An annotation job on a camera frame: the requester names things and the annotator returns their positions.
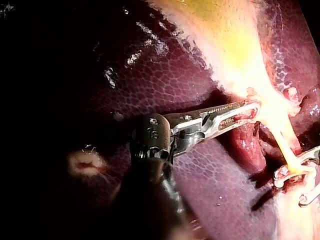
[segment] dark background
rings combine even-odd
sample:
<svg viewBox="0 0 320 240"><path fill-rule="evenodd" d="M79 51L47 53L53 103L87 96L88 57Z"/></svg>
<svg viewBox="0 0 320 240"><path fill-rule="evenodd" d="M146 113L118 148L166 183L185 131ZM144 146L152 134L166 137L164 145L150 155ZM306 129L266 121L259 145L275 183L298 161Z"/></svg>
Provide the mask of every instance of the dark background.
<svg viewBox="0 0 320 240"><path fill-rule="evenodd" d="M320 12L317 2L312 0L298 0L298 2L320 53Z"/></svg>

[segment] burn spot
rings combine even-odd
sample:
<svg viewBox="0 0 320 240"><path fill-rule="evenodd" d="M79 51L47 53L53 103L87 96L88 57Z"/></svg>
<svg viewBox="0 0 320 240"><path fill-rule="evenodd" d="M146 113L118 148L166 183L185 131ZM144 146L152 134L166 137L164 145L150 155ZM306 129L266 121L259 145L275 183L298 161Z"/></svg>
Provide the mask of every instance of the burn spot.
<svg viewBox="0 0 320 240"><path fill-rule="evenodd" d="M103 173L107 170L106 162L95 151L95 148L85 149L72 152L68 155L68 172L73 177L93 177L104 176Z"/></svg>

